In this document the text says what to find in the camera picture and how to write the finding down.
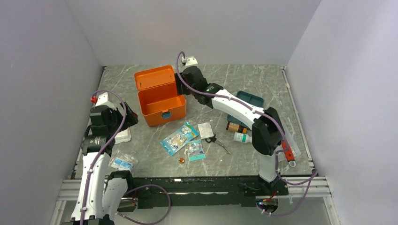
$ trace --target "white wall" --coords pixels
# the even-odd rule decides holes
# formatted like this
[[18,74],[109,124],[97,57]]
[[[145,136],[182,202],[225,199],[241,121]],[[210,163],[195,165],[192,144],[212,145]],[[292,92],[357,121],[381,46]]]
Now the white wall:
[[50,222],[100,75],[63,0],[0,1],[0,224]]
[[323,0],[288,64],[342,224],[397,224],[398,2]]
[[102,65],[286,65],[321,0],[66,0]]

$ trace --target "toolbox lid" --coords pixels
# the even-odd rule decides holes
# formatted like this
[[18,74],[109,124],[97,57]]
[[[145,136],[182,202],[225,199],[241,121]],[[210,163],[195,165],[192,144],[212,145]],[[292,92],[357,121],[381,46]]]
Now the toolbox lid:
[[134,74],[138,90],[153,88],[175,82],[174,70],[171,65],[140,71]]

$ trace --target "gray marble surface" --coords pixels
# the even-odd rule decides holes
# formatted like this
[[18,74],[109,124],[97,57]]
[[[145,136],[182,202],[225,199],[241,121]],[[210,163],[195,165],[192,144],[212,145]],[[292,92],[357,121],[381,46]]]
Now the gray marble surface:
[[[132,140],[114,146],[114,152],[132,155],[139,162],[132,171],[135,177],[183,177],[183,176],[233,176],[256,175],[259,171],[259,153],[251,143],[233,141],[233,132],[226,130],[227,114],[199,104],[193,96],[186,96],[187,115],[157,127],[149,127],[142,116],[137,97],[134,74],[138,71],[160,65],[134,65],[106,67],[101,89],[118,93],[138,113],[139,123],[130,128]],[[279,163],[282,174],[311,174],[304,142],[299,131],[296,115],[278,65],[199,65],[204,77],[210,83],[217,83],[236,94],[244,90],[264,99],[264,108],[274,107],[284,120],[299,149],[301,156],[296,158],[296,167],[289,167],[286,161]],[[214,143],[202,141],[206,158],[189,162],[182,148],[174,156],[169,156],[160,142],[179,129],[186,121],[197,125],[201,120],[211,120],[217,138],[231,155]],[[185,158],[185,163],[178,162]],[[76,177],[81,177],[82,164],[79,164]]]

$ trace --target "black scissors handle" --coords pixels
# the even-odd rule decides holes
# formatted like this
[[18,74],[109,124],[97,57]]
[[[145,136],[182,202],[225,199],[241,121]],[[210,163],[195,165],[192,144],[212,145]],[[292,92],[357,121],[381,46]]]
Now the black scissors handle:
[[215,137],[215,135],[212,136],[212,137],[208,137],[208,138],[205,139],[205,141],[206,141],[207,143],[215,142],[216,140],[217,140],[217,138]]

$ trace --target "scissors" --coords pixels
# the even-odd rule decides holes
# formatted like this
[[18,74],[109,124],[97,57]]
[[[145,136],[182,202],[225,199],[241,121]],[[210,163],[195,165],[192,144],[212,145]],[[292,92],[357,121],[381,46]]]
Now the scissors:
[[228,154],[231,154],[231,153],[227,150],[227,148],[225,147],[225,145],[223,145],[223,143],[221,143],[220,141],[217,140],[217,138],[215,137],[215,134],[214,134],[214,136],[212,136],[212,137],[206,138],[205,141],[206,141],[207,143],[214,142],[214,143],[220,145],[221,147],[223,147],[223,148],[225,149],[225,151],[226,151]]

